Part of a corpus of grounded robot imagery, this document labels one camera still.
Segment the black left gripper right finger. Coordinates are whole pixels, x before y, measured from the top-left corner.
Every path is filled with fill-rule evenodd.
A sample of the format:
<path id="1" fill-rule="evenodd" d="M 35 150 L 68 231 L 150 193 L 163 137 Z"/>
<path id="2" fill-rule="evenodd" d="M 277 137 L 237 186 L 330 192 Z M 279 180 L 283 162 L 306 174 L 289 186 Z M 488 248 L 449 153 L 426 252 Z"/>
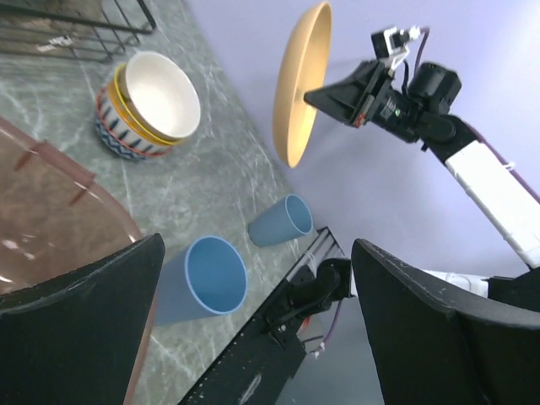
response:
<path id="1" fill-rule="evenodd" d="M 367 240 L 351 259 L 385 403 L 538 403 L 538 270 L 481 296 Z"/>

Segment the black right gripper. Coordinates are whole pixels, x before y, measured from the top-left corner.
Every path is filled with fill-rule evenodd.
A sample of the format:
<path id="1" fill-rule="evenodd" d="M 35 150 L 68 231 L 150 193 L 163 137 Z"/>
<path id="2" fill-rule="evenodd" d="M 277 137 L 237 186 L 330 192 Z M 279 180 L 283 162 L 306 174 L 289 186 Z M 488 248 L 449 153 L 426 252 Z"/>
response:
<path id="1" fill-rule="evenodd" d="M 363 61 L 345 79 L 306 92 L 304 101 L 345 125 L 372 122 L 386 131 L 414 131 L 419 107 L 392 80 L 383 62 Z"/>

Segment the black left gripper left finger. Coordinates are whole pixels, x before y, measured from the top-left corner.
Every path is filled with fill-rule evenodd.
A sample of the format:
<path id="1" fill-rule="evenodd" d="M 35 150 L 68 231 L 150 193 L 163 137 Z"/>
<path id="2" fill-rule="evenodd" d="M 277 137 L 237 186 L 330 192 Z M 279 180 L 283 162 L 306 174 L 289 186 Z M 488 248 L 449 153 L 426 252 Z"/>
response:
<path id="1" fill-rule="evenodd" d="M 122 404 L 165 256 L 159 234 L 1 298 L 3 404 Z"/>

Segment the tan bottom plate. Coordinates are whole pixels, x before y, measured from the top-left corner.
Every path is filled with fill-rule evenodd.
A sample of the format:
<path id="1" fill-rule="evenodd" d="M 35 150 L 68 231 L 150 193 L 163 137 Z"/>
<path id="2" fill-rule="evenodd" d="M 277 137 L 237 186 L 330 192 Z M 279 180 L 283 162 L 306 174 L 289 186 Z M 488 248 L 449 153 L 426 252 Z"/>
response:
<path id="1" fill-rule="evenodd" d="M 302 159 L 316 120 L 317 109 L 304 96 L 324 84 L 331 36 L 331 4 L 320 2 L 299 18 L 283 54 L 273 103 L 273 145 L 290 168 Z"/>

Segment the plain white ceramic bowl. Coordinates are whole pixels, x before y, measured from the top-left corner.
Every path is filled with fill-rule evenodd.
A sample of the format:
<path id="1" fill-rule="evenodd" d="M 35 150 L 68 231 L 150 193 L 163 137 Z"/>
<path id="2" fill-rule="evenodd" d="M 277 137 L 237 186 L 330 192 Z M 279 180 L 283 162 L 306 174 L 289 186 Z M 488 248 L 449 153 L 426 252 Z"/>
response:
<path id="1" fill-rule="evenodd" d="M 140 51 L 129 59 L 119 86 L 134 116 L 171 142 L 189 138 L 201 120 L 201 104 L 192 81 L 168 57 Z"/>

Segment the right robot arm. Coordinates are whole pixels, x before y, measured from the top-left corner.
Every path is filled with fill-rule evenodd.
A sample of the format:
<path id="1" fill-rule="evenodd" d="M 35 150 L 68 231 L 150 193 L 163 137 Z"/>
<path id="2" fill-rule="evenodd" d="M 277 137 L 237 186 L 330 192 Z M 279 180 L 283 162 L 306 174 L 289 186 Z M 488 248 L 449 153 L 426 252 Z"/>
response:
<path id="1" fill-rule="evenodd" d="M 539 196 L 478 133 L 450 113 L 462 83 L 456 72 L 424 62 L 410 84 L 392 87 L 382 62 L 362 62 L 345 79 L 309 90 L 305 102 L 359 128 L 377 125 L 404 143 L 421 142 L 532 271 L 539 269 Z"/>

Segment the pink transparent plastic bin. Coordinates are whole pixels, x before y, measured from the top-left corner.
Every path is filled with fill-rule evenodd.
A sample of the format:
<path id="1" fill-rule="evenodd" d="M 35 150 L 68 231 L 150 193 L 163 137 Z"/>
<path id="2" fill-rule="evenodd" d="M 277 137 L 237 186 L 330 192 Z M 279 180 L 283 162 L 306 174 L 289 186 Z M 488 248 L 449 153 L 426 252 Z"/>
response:
<path id="1" fill-rule="evenodd" d="M 143 236 L 95 177 L 51 144 L 1 123 L 1 298 L 69 273 Z M 154 298 L 125 400 L 134 397 Z"/>

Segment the blue plastic cup right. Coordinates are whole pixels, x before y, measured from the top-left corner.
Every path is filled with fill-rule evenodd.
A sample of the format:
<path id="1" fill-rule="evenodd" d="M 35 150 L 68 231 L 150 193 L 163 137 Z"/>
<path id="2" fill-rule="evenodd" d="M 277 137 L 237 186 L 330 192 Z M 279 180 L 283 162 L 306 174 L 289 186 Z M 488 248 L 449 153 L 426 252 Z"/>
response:
<path id="1" fill-rule="evenodd" d="M 289 194 L 260 213 L 247 225 L 254 245 L 275 246 L 301 236 L 313 229 L 311 211 L 295 194 Z"/>

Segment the blue plastic cup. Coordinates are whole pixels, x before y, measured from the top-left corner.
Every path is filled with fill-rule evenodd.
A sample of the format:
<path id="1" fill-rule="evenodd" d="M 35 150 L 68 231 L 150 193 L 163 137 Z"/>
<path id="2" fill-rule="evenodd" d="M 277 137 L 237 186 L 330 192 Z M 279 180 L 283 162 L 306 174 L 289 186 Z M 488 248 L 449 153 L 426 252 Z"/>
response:
<path id="1" fill-rule="evenodd" d="M 218 236 L 202 237 L 162 267 L 154 325 L 227 316 L 241 308 L 247 290 L 239 252 Z"/>
<path id="2" fill-rule="evenodd" d="M 311 211 L 295 194 L 289 194 L 260 213 L 247 225 L 254 245 L 275 246 L 301 236 L 313 229 Z"/>

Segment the blue plastic cup left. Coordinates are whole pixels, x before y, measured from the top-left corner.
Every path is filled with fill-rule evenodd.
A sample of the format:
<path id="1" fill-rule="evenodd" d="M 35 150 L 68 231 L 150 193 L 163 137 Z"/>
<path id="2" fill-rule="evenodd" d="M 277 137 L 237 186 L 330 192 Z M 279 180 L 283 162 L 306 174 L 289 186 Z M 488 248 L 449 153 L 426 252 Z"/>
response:
<path id="1" fill-rule="evenodd" d="M 247 290 L 239 252 L 218 236 L 202 237 L 162 267 L 154 325 L 227 316 L 241 308 Z"/>

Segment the red zigzag bottom bowl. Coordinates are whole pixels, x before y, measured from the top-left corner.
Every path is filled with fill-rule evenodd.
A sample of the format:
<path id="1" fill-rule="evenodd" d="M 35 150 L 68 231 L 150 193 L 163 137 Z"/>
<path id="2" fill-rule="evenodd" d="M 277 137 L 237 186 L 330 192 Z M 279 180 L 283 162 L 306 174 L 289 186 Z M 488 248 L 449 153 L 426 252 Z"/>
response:
<path id="1" fill-rule="evenodd" d="M 94 124 L 105 146 L 122 158 L 145 160 L 164 156 L 172 150 L 171 145 L 158 143 L 143 134 L 109 86 L 96 96 Z"/>

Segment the yellow blue sun bowl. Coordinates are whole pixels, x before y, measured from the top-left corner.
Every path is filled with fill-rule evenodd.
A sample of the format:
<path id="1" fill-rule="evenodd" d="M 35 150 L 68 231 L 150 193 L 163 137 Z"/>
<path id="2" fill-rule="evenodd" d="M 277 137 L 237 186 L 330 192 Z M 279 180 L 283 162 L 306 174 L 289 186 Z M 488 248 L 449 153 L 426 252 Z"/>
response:
<path id="1" fill-rule="evenodd" d="M 121 142 L 142 155 L 165 154 L 169 148 L 184 143 L 184 138 L 166 139 L 143 124 L 140 118 L 134 115 L 134 107 L 127 101 L 122 93 L 121 79 L 125 72 L 126 64 L 116 68 L 113 79 L 109 82 L 105 96 L 111 105 L 111 112 L 101 112 L 101 117 L 109 128 L 109 131 Z"/>

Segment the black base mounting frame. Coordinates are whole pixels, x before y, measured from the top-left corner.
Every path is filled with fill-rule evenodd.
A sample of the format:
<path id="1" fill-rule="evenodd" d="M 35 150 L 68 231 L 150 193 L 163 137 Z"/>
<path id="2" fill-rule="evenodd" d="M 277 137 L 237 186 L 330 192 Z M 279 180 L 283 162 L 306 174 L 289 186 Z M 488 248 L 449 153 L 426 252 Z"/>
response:
<path id="1" fill-rule="evenodd" d="M 350 260 L 329 228 L 317 231 L 302 257 L 208 367 L 183 404 L 274 404 L 294 377 L 306 346 L 301 337 L 313 315 L 350 297 Z"/>

